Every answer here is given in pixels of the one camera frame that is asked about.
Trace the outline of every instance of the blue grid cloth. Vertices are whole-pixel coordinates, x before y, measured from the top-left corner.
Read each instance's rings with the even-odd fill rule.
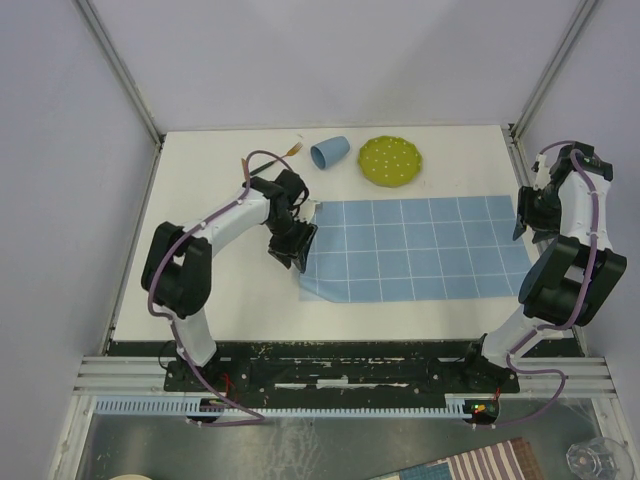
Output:
[[[371,480],[453,480],[448,463],[418,465]]]
[[[323,202],[313,222],[303,300],[513,296],[531,268],[506,195]]]

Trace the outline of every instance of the white table surface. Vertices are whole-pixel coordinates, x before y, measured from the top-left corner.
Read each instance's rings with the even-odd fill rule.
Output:
[[[318,170],[309,147],[336,135],[351,143],[338,165]],[[423,171],[409,185],[389,189],[366,180],[356,163],[359,148],[379,135],[401,136],[423,155]],[[284,154],[301,141],[290,162],[318,201],[511,195],[518,185],[498,126],[318,128],[169,133],[159,161],[131,272],[119,311],[115,340],[168,340],[164,320],[151,317],[140,286],[153,233],[164,221],[202,217],[240,187],[240,158],[255,149]],[[267,161],[255,159],[252,168]],[[273,179],[280,167],[262,174]],[[369,304],[301,301],[297,274],[267,253],[270,233],[257,226],[214,259],[206,306],[216,340],[403,340],[475,338],[500,326],[516,297]],[[537,250],[525,236],[532,261]]]

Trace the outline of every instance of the white wall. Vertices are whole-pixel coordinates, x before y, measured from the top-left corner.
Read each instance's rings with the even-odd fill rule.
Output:
[[[504,124],[578,0],[94,0],[163,131]]]
[[[598,154],[614,165],[607,229],[615,251],[627,256],[629,265],[586,333],[593,351],[607,357],[636,442],[640,441],[638,18],[637,0],[602,2],[524,138],[530,161],[548,143],[576,139],[595,145]]]
[[[153,145],[70,0],[0,14],[0,478],[45,476]]]

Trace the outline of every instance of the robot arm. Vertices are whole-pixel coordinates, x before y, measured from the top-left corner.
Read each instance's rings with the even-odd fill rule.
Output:
[[[570,154],[576,149],[582,153],[576,158],[592,186],[571,161]],[[518,195],[514,240],[530,226],[535,232],[534,242],[550,238],[553,241],[525,277],[518,309],[500,328],[472,346],[465,366],[471,386],[493,383],[500,387],[511,373],[507,358],[516,361],[557,330],[587,325],[627,265],[625,257],[612,251],[606,230],[605,202],[613,180],[611,164],[600,160],[593,147],[575,142],[560,150],[553,166],[544,165],[542,158],[536,168],[534,187],[522,187]],[[593,187],[597,192],[595,212]],[[594,218],[598,219],[597,251],[590,278],[584,279],[589,270]],[[571,323],[583,281],[588,288],[578,316]]]
[[[252,178],[248,195],[210,223],[198,220],[176,226],[165,222],[156,229],[142,274],[146,291],[169,249],[185,231],[202,223],[202,229],[180,245],[163,269],[153,297],[153,302],[173,317],[184,348],[196,365],[205,365],[216,352],[204,305],[211,293],[213,258],[229,242],[255,225],[266,224],[272,233],[269,253],[286,268],[293,264],[304,273],[317,227],[296,219],[296,201],[301,195],[308,195],[302,179],[283,170],[273,182]]]

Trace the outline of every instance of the metal pole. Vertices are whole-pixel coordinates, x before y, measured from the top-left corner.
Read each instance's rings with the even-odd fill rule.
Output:
[[[140,92],[138,91],[129,70],[118,55],[113,42],[109,38],[107,31],[98,16],[97,10],[92,5],[91,0],[73,0],[78,11],[81,14],[89,31],[94,35],[96,43],[102,50],[107,62],[111,66],[113,74],[124,89],[125,93],[131,100],[140,120],[144,123],[149,135],[156,145],[162,144],[162,133],[153,121],[149,109],[142,101]]]
[[[122,274],[122,278],[120,279],[120,286],[118,287],[118,293],[116,295],[116,302],[113,306],[113,310],[111,312],[111,317],[109,319],[109,323],[107,324],[107,328],[102,334],[101,337],[101,353],[106,354],[107,348],[109,347],[109,342],[111,341],[111,337],[115,332],[115,323],[118,319],[118,315],[120,314],[120,309],[122,308],[122,300],[124,299],[124,292],[127,287],[127,281],[129,279],[129,274],[131,273],[131,267],[133,266],[133,257],[136,252],[136,246],[138,245],[138,238],[140,238],[140,232],[142,231],[142,222],[144,221],[144,214],[147,210],[147,205],[149,204],[149,198],[151,197],[151,189],[153,187],[153,181],[156,176],[156,172],[158,170],[158,163],[160,161],[160,155],[162,154],[162,145],[156,145],[156,149],[153,155],[153,162],[151,169],[149,171],[149,176],[147,177],[147,181],[145,183],[145,192],[142,198],[142,203],[140,204],[140,208],[138,210],[138,218],[136,220],[136,226],[133,231],[133,238],[131,239],[131,243],[129,244],[129,252],[127,254],[127,260],[125,263],[125,269]]]
[[[517,143],[531,126],[533,117],[540,109],[549,89],[557,78],[560,70],[566,64],[569,55],[575,48],[583,34],[589,20],[600,5],[601,0],[581,0],[576,8],[567,28],[565,29],[560,44],[547,63],[547,66],[538,80],[533,93],[529,96],[520,118],[511,129],[513,139]]]

